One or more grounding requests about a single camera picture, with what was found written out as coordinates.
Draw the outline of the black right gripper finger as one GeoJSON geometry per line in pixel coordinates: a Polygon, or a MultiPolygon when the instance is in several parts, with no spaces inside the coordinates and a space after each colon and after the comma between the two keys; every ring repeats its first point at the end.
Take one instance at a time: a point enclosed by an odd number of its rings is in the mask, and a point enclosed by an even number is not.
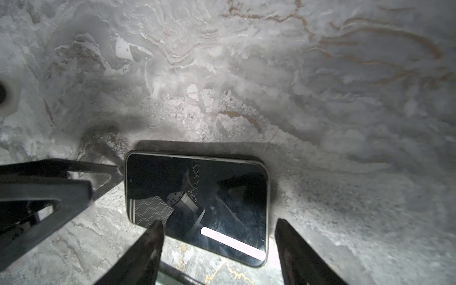
{"type": "Polygon", "coordinates": [[[1,270],[124,179],[121,168],[46,159],[1,166],[1,270]]]}

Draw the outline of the silver-edged black smartphone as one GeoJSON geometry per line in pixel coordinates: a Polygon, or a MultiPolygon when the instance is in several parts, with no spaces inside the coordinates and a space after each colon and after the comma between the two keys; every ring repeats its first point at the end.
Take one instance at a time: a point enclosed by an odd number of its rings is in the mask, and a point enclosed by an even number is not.
{"type": "Polygon", "coordinates": [[[256,159],[131,151],[125,157],[131,223],[258,268],[268,255],[270,178],[256,159]]]}

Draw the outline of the light blue phone case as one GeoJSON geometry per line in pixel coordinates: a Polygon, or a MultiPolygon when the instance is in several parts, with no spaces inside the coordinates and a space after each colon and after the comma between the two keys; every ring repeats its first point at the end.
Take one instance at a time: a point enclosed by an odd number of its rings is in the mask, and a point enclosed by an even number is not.
{"type": "Polygon", "coordinates": [[[161,261],[156,285],[202,285],[203,283],[161,261]]]}

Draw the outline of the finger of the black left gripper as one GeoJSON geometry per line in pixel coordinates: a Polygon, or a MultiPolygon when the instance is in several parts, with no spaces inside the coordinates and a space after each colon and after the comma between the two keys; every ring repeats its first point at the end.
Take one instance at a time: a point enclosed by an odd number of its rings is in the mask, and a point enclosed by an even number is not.
{"type": "Polygon", "coordinates": [[[159,272],[165,240],[161,220],[155,221],[97,285],[153,285],[159,272]]]}
{"type": "Polygon", "coordinates": [[[285,285],[347,284],[287,220],[277,220],[274,237],[285,285]]]}

